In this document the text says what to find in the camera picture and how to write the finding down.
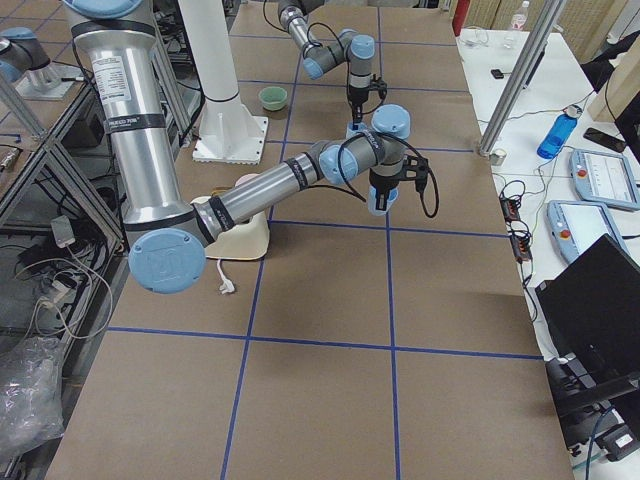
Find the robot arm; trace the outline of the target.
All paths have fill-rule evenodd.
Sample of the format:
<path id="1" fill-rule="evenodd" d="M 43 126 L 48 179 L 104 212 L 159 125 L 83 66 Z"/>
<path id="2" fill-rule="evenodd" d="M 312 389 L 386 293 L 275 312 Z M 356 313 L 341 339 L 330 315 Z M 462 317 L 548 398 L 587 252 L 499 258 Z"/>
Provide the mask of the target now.
<path id="1" fill-rule="evenodd" d="M 330 44 L 323 44 L 311 33 L 308 15 L 324 4 L 324 1 L 279 1 L 278 18 L 282 29 L 290 35 L 302 54 L 302 65 L 312 80 L 321 78 L 334 68 L 347 66 L 346 97 L 352 120 L 347 135 L 352 136 L 367 128 L 363 117 L 364 105 L 371 92 L 379 96 L 382 105 L 387 95 L 387 84 L 373 73 L 375 41 L 369 35 L 353 29 L 342 30 Z"/>
<path id="2" fill-rule="evenodd" d="M 413 146 L 406 109 L 382 103 L 369 123 L 362 107 L 385 85 L 371 71 L 375 42 L 344 30 L 329 45 L 311 34 L 313 1 L 282 1 L 279 22 L 295 42 L 311 78 L 348 67 L 347 97 L 352 119 L 343 140 L 319 141 L 256 177 L 206 200 L 189 204 L 180 195 L 165 116 L 155 84 L 151 51 L 156 28 L 147 1 L 68 1 L 74 43 L 91 60 L 105 114 L 105 129 L 129 202 L 124 217 L 129 269 L 145 289 L 184 291 L 205 267 L 205 249 L 218 237 L 278 202 L 314 187 L 351 193 L 352 181 L 367 174 L 369 211 L 385 214 L 410 181 L 418 193 L 436 186 L 427 161 Z"/>

